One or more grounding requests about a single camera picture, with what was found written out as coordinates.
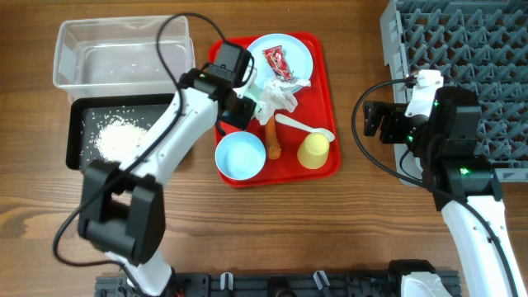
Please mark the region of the mint green bowl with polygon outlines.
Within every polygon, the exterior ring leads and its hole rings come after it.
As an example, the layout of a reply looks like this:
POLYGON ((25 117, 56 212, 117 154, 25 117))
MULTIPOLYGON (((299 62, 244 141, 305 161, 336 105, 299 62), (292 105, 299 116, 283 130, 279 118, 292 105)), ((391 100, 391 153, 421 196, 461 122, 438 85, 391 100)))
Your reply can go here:
POLYGON ((262 94, 262 89, 257 86, 255 83, 252 83, 251 86, 247 89, 247 91, 244 93, 245 97, 248 97, 252 99, 254 102, 256 102, 256 107, 254 109, 254 114, 258 114, 261 112, 261 105, 259 103, 260 96, 262 94))

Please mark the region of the red strawberry snack wrapper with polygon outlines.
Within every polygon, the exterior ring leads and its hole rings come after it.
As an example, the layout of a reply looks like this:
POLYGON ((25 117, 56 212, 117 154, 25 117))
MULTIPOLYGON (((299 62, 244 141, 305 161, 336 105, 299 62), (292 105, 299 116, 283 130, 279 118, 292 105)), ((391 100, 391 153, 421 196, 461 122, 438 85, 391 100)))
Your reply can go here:
POLYGON ((267 63, 279 79, 289 81, 293 78, 293 73, 291 72, 290 66, 285 59, 285 51, 281 45, 264 49, 262 53, 264 54, 267 63))

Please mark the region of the white tissue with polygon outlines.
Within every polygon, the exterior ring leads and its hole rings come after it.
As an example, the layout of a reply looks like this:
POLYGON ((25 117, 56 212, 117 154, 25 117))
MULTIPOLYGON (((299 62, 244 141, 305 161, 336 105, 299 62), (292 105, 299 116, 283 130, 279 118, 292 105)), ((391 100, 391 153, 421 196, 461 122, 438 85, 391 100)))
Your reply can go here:
POLYGON ((288 81, 273 78, 266 81, 263 91, 257 98, 254 117, 260 125, 266 125, 278 110, 293 112, 298 105, 293 89, 310 86, 309 80, 301 78, 292 78, 288 81))

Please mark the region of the white rice pile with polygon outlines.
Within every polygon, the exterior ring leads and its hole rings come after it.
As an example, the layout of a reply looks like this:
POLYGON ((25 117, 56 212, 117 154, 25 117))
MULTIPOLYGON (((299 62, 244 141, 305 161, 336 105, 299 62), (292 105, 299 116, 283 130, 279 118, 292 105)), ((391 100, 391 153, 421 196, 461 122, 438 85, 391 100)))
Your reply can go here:
POLYGON ((87 109, 81 120, 80 160, 122 160, 134 152, 148 126, 133 107, 87 109))

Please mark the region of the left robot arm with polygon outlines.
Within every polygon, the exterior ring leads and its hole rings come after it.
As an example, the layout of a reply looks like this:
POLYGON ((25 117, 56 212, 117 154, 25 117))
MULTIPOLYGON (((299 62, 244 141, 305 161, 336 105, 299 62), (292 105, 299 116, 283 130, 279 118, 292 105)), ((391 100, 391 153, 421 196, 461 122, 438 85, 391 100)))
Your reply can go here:
POLYGON ((135 293, 168 296, 175 272, 159 249, 165 229, 163 188, 204 132, 223 121, 241 130, 256 103, 245 97, 256 68, 233 80, 210 65, 182 74, 170 106, 134 152, 122 161, 94 160, 86 168, 78 209, 78 234, 124 271, 135 293))

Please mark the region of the light blue bowl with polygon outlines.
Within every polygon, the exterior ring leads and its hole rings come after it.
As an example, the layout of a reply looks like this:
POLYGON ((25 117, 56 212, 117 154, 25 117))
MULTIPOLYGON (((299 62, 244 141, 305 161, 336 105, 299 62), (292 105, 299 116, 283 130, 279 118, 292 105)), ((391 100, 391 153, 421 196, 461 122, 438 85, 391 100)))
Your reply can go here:
POLYGON ((237 131, 227 134, 219 141, 214 160, 218 170, 227 178, 246 181, 263 169, 266 149, 256 135, 237 131))

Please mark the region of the orange carrot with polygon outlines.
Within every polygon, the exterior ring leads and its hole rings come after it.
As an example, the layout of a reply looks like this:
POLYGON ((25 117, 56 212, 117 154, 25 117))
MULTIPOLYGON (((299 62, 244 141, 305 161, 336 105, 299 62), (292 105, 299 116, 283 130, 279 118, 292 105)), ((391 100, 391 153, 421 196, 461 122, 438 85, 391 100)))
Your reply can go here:
POLYGON ((269 159, 278 159, 281 156, 281 144, 276 134, 275 118, 270 118, 265 125, 265 147, 269 159))

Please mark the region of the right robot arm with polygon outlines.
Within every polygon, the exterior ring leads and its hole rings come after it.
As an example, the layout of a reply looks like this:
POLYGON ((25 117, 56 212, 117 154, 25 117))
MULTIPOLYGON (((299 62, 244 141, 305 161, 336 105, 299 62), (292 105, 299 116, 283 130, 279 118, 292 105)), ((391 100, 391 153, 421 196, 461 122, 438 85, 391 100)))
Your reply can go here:
POLYGON ((481 118, 479 99, 462 87, 439 88, 428 115, 390 120, 402 105, 361 95, 354 112, 365 118, 364 134, 394 132, 419 158, 422 179, 407 181, 432 193, 459 253, 472 296, 525 296, 527 290, 510 243, 503 192, 493 165, 475 155, 481 118))

